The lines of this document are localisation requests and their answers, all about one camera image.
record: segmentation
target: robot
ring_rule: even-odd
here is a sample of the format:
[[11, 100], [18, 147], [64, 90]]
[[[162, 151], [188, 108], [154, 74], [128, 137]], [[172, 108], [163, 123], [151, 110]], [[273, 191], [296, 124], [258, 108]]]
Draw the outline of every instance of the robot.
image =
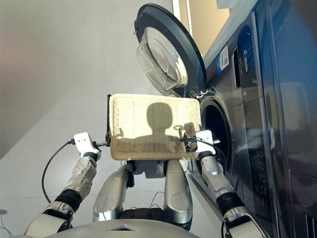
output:
[[[211, 131], [198, 131], [196, 138], [195, 158], [200, 161], [211, 199], [223, 215], [222, 237], [267, 237], [224, 176], [222, 165], [215, 157]], [[19, 237], [197, 237], [188, 232], [193, 214], [192, 198], [186, 175], [177, 160], [169, 160], [164, 166], [164, 210], [123, 211], [125, 191], [134, 185], [134, 164], [128, 162], [103, 184], [93, 207], [93, 223], [73, 228], [73, 215], [90, 192], [101, 151], [86, 132], [74, 135], [72, 142], [80, 152], [80, 159], [71, 178], [55, 201], [30, 223], [24, 236]]]

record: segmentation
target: washing machine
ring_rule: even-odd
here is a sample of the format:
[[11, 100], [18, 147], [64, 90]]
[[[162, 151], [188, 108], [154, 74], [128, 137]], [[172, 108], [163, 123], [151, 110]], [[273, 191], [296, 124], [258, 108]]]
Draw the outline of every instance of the washing machine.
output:
[[[202, 129], [223, 151], [226, 176], [270, 237], [317, 233], [317, 20], [305, 14], [317, 5], [309, 2], [259, 1], [206, 66], [166, 9], [147, 4], [134, 22], [149, 80], [163, 95], [199, 100]], [[295, 43], [303, 37], [301, 51]], [[309, 79], [298, 77], [303, 69]], [[200, 162], [189, 171], [209, 194]]]

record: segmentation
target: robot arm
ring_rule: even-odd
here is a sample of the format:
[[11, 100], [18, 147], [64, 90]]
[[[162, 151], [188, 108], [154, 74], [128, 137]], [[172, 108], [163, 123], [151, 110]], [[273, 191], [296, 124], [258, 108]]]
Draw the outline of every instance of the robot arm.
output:
[[25, 235], [43, 238], [69, 229], [73, 214], [89, 194], [101, 152], [93, 146], [86, 132], [74, 135], [74, 140], [81, 158], [73, 169], [71, 178], [55, 201], [31, 222]]
[[217, 204], [223, 215], [226, 237], [266, 237], [224, 176], [222, 165], [217, 162], [214, 156], [215, 149], [211, 146], [213, 144], [211, 131], [198, 131], [196, 138], [199, 139], [197, 140], [195, 157], [201, 162], [202, 177], [208, 184], [208, 189], [212, 195], [211, 199]]

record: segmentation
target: blue sticker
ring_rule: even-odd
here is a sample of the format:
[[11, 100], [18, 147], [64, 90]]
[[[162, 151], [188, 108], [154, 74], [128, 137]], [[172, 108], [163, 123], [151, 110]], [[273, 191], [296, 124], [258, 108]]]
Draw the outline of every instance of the blue sticker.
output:
[[216, 57], [217, 74], [220, 74], [229, 65], [228, 46], [226, 45]]

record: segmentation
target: woven mat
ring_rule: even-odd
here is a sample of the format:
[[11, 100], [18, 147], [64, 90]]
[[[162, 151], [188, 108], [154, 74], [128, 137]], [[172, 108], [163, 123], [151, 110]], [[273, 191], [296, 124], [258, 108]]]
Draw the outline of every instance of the woven mat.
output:
[[189, 98], [114, 94], [109, 124], [115, 160], [194, 159], [179, 139], [201, 129], [200, 105]]

